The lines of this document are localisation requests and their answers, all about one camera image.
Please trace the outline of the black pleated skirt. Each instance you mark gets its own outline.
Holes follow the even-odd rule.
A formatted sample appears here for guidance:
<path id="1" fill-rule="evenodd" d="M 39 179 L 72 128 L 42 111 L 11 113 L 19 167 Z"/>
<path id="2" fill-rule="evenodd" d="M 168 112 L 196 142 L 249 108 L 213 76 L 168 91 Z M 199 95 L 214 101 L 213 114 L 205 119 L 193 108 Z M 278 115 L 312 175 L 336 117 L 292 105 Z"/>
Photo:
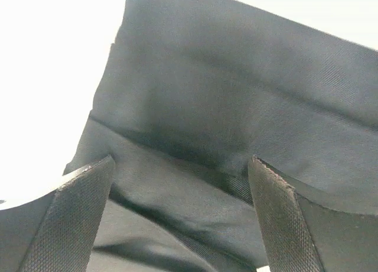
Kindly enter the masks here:
<path id="1" fill-rule="evenodd" d="M 252 157 L 377 197 L 377 51 L 233 0 L 126 0 L 66 169 L 106 156 L 88 271 L 269 266 Z"/>

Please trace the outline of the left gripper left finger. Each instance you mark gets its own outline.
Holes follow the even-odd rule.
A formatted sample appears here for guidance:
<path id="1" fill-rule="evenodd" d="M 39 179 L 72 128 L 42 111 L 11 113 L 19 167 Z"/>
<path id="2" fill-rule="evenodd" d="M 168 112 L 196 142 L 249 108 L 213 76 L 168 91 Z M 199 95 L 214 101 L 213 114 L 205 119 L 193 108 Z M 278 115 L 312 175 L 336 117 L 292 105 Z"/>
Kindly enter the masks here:
<path id="1" fill-rule="evenodd" d="M 111 156 L 37 196 L 1 200 L 1 271 L 86 271 L 112 184 Z"/>

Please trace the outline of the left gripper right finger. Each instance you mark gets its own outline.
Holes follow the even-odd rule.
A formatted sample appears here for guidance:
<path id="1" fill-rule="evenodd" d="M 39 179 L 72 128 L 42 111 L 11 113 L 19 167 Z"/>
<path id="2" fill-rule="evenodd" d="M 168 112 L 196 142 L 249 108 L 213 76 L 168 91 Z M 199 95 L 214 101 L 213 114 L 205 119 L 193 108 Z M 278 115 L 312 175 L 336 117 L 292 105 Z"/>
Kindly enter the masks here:
<path id="1" fill-rule="evenodd" d="M 253 204 L 271 271 L 377 271 L 377 197 L 338 196 L 252 157 Z"/>

